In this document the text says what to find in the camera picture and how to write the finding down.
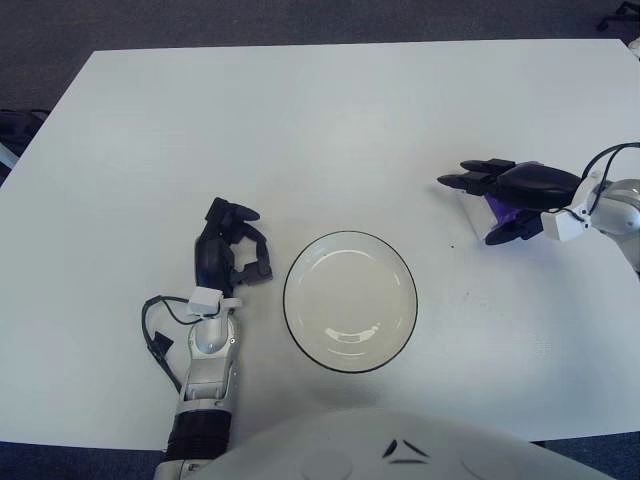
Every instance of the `white bracket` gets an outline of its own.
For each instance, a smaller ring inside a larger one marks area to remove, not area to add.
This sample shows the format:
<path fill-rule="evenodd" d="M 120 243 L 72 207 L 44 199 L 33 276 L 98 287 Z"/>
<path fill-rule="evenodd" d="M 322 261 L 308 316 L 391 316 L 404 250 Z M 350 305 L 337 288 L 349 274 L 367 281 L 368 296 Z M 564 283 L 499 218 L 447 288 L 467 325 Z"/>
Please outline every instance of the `white bracket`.
<path fill-rule="evenodd" d="M 540 215 L 542 228 L 547 237 L 566 242 L 579 237 L 591 227 L 589 215 L 593 192 L 602 181 L 600 172 L 592 172 L 578 186 L 571 205 L 556 212 Z"/>

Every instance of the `white bowl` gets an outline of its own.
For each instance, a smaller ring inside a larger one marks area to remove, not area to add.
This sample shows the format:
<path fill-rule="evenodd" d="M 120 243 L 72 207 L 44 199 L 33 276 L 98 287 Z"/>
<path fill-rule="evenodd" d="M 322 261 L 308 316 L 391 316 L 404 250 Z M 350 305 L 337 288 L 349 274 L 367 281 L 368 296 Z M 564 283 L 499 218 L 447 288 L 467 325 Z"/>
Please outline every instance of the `white bowl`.
<path fill-rule="evenodd" d="M 387 243 L 362 232 L 315 240 L 284 287 L 287 326 L 312 360 L 331 370 L 374 370 L 405 346 L 418 297 L 409 268 Z"/>

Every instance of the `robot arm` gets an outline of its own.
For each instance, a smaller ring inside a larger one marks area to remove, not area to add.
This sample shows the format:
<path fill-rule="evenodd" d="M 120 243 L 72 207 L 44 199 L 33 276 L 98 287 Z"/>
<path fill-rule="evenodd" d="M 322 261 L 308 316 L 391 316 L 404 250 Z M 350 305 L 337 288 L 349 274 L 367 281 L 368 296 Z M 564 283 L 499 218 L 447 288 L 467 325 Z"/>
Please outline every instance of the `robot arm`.
<path fill-rule="evenodd" d="M 180 387 L 173 429 L 165 460 L 156 469 L 156 480 L 185 478 L 227 450 L 240 341 L 233 310 L 242 306 L 239 299 L 233 298 L 233 289 L 239 283 L 253 285 L 272 277 L 266 239 L 245 223 L 259 218 L 253 210 L 221 198 L 216 198 L 209 209 L 207 224 L 195 245 L 197 286 L 187 312 L 196 320 L 188 323 L 192 325 L 188 336 L 191 363 L 184 384 L 180 385 L 170 372 L 155 341 L 147 342 L 158 363 Z M 236 271 L 231 245 L 244 237 L 256 242 L 257 259 Z M 147 339 L 145 312 L 143 309 L 143 333 Z"/>
<path fill-rule="evenodd" d="M 493 159 L 462 162 L 467 173 L 445 175 L 438 181 L 486 200 L 496 218 L 485 237 L 488 245 L 518 237 L 527 240 L 542 231 L 567 241 L 595 228 L 618 244 L 640 276 L 640 180 L 606 180 L 613 158 L 627 147 L 640 148 L 640 143 L 604 150 L 589 163 L 582 178 L 537 163 Z M 598 172 L 589 173 L 612 152 L 604 178 Z"/>

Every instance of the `cable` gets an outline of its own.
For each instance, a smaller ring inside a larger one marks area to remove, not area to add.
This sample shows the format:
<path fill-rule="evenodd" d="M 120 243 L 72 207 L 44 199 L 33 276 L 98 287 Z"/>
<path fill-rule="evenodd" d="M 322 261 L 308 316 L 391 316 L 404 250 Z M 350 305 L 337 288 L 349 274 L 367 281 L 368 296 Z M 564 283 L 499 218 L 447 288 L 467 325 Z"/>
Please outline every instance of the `cable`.
<path fill-rule="evenodd" d="M 607 166 L 604 169 L 604 174 L 602 175 L 602 180 L 600 181 L 600 184 L 598 185 L 598 188 L 596 189 L 596 198 L 593 200 L 593 205 L 591 206 L 591 210 L 589 210 L 589 215 L 591 215 L 593 213 L 593 211 L 598 206 L 598 203 L 600 202 L 600 196 L 602 195 L 602 192 L 604 191 L 604 186 L 605 186 L 605 183 L 607 181 L 607 176 L 609 175 L 609 168 L 611 168 L 611 164 L 613 163 L 613 159 L 616 158 L 616 155 L 618 153 L 620 153 L 622 150 L 624 150 L 624 148 L 625 147 L 619 147 L 609 157 L 609 161 L 607 162 Z"/>
<path fill-rule="evenodd" d="M 591 161 L 587 164 L 587 166 L 584 168 L 584 171 L 582 172 L 582 178 L 581 180 L 584 180 L 585 178 L 587 178 L 587 175 L 589 175 L 589 172 L 591 171 L 591 169 L 593 168 L 593 166 L 598 162 L 598 160 L 600 160 L 602 157 L 604 157 L 605 155 L 607 155 L 608 153 L 611 153 L 615 150 L 618 149 L 625 149 L 625 148 L 640 148 L 640 142 L 629 142 L 629 143 L 619 143 L 618 145 L 614 145 L 613 147 L 609 147 L 603 151 L 601 151 L 598 155 L 596 155 L 595 157 L 593 157 L 591 159 Z"/>
<path fill-rule="evenodd" d="M 558 212 L 560 212 L 560 211 L 568 212 L 569 214 L 571 214 L 571 216 L 572 216 L 573 218 L 575 218 L 575 219 L 576 219 L 577 221 L 579 221 L 580 223 L 584 223 L 584 222 L 585 222 L 585 219 L 584 219 L 584 218 L 582 218 L 580 215 L 578 215 L 578 214 L 577 214 L 576 212 L 574 212 L 573 210 L 568 209 L 567 207 L 556 208 L 555 210 L 551 210 L 551 209 L 549 209 L 549 210 L 545 210 L 545 212 L 547 212 L 547 213 L 558 213 Z"/>
<path fill-rule="evenodd" d="M 187 303 L 189 300 L 186 300 L 184 298 L 179 298 L 179 297 L 161 297 L 160 300 L 162 301 L 162 303 L 164 303 L 164 306 L 167 307 L 167 310 L 169 311 L 169 315 L 171 315 L 171 317 L 176 322 L 178 322 L 180 325 L 195 325 L 196 323 L 199 323 L 202 320 L 204 320 L 206 317 L 209 317 L 209 315 L 207 315 L 206 317 L 202 316 L 202 317 L 194 320 L 193 322 L 185 322 L 184 320 L 180 320 L 178 317 L 176 317 L 176 314 L 173 313 L 173 310 L 171 310 L 171 307 L 167 303 L 167 300 L 173 300 L 173 301 L 181 302 L 181 303 Z"/>
<path fill-rule="evenodd" d="M 180 383 L 180 380 L 178 380 L 178 378 L 175 376 L 175 374 L 171 370 L 171 367 L 169 367 L 169 364 L 164 358 L 164 354 L 158 349 L 157 343 L 154 340 L 152 340 L 151 335 L 149 335 L 149 330 L 147 328 L 147 313 L 152 306 L 162 302 L 164 306 L 167 307 L 167 310 L 169 311 L 169 314 L 171 315 L 171 317 L 180 325 L 195 325 L 196 323 L 204 320 L 204 318 L 199 318 L 193 322 L 185 322 L 183 320 L 180 320 L 173 313 L 173 310 L 167 303 L 168 301 L 180 302 L 180 303 L 189 302 L 189 300 L 187 300 L 186 298 L 168 297 L 163 295 L 155 296 L 153 298 L 150 298 L 146 302 L 144 302 L 144 305 L 142 306 L 142 312 L 141 312 L 142 336 L 144 337 L 144 341 L 147 344 L 147 350 L 149 350 L 151 355 L 153 355 L 153 358 L 155 358 L 156 362 L 158 363 L 158 365 L 160 365 L 160 368 L 162 368 L 164 373 L 167 374 L 167 376 L 169 377 L 169 380 L 171 380 L 171 383 L 173 383 L 173 386 L 176 387 L 176 390 L 180 392 L 180 390 L 182 390 L 182 384 Z"/>

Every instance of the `chair leg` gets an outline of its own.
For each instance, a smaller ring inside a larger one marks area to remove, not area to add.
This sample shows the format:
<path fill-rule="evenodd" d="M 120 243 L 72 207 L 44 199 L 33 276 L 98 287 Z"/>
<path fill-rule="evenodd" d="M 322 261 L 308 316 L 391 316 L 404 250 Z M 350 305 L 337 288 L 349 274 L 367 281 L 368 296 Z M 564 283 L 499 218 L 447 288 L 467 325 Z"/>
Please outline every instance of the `chair leg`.
<path fill-rule="evenodd" d="M 624 15 L 627 10 L 640 13 L 640 5 L 631 2 L 622 2 L 616 10 L 616 15 Z"/>
<path fill-rule="evenodd" d="M 638 15 L 615 15 L 604 17 L 596 27 L 596 30 L 604 32 L 609 28 L 609 22 L 640 22 L 640 17 L 638 17 Z"/>

